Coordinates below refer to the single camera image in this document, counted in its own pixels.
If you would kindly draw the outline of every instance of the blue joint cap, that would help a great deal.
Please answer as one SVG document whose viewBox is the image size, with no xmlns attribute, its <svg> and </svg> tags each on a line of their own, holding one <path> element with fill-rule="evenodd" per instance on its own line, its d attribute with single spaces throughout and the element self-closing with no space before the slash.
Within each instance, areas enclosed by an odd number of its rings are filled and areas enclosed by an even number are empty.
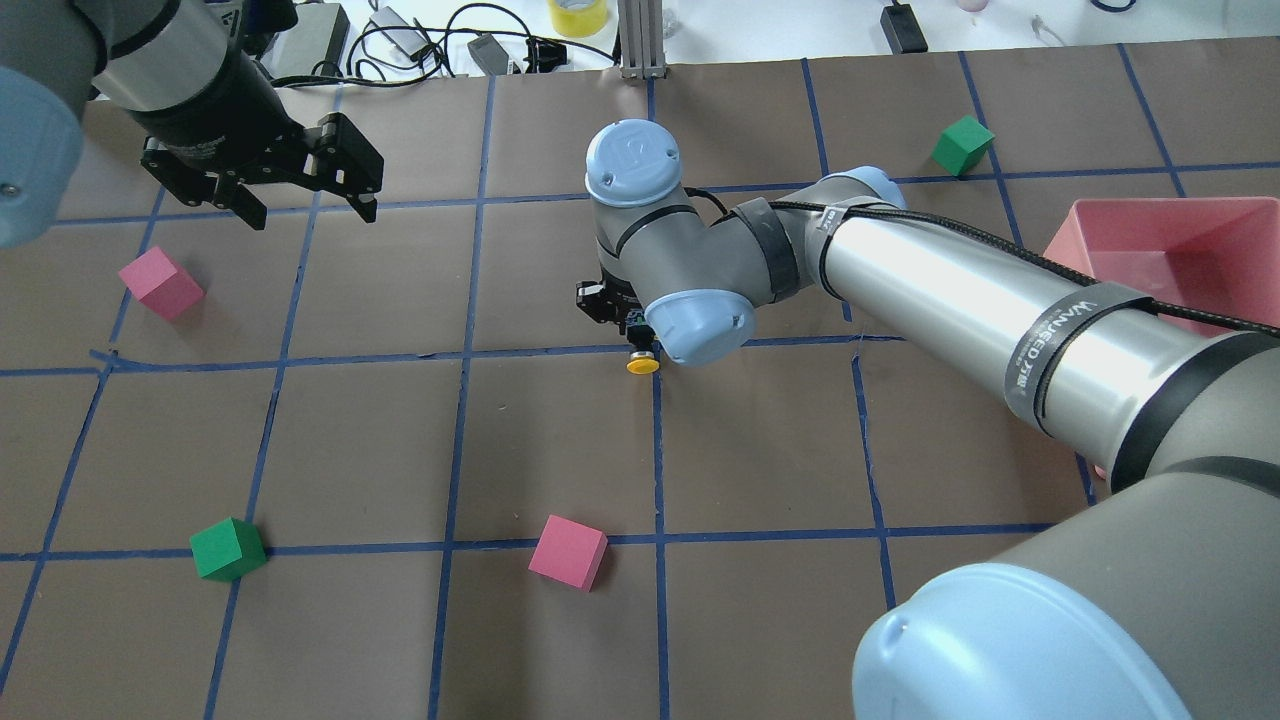
<svg viewBox="0 0 1280 720">
<path fill-rule="evenodd" d="M 673 292 L 650 302 L 644 316 L 663 351 L 689 366 L 719 360 L 755 333 L 751 301 L 727 290 Z"/>
<path fill-rule="evenodd" d="M 612 208 L 657 202 L 680 186 L 682 174 L 676 138 L 649 120 L 613 123 L 586 149 L 586 191 Z"/>
<path fill-rule="evenodd" d="M 54 224 L 84 140 L 74 113 L 27 76 L 0 67 L 0 249 Z"/>
<path fill-rule="evenodd" d="M 906 210 L 906 197 L 902 197 L 902 191 L 897 187 L 897 183 L 890 179 L 888 173 L 874 165 L 863 165 L 842 173 L 831 173 L 827 178 L 852 178 L 872 188 L 884 202 Z"/>
</svg>

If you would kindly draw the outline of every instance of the pink bin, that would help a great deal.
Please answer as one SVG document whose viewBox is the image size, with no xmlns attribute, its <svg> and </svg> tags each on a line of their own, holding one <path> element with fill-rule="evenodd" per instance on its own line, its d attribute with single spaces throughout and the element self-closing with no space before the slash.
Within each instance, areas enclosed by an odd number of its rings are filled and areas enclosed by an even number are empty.
<svg viewBox="0 0 1280 720">
<path fill-rule="evenodd" d="M 1280 325 L 1275 197 L 1076 200 L 1044 256 L 1165 302 Z"/>
</svg>

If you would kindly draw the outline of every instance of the robotic arm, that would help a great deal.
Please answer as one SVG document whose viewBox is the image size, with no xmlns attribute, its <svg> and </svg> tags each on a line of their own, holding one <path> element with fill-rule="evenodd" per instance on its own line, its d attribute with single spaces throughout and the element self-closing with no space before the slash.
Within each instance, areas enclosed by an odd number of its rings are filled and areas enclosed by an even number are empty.
<svg viewBox="0 0 1280 720">
<path fill-rule="evenodd" d="M 289 1 L 285 29 L 297 22 Z M 291 182 L 340 195 L 374 222 L 383 158 L 340 113 L 303 128 L 200 0 L 0 4 L 0 247 L 42 234 L 79 160 L 90 85 L 151 137 L 142 165 L 187 205 L 211 202 L 255 229 L 246 186 Z"/>
<path fill-rule="evenodd" d="M 822 284 L 1129 488 L 877 621 L 854 662 L 858 717 L 1274 716 L 1274 328 L 1170 325 L 1132 288 L 906 211 L 874 168 L 709 228 L 680 176 L 675 140 L 645 120 L 609 126 L 588 151 L 603 279 L 580 283 L 577 304 L 627 334 L 632 372 L 655 366 L 654 334 L 676 363 L 710 363 L 750 338 L 754 307 Z"/>
</svg>

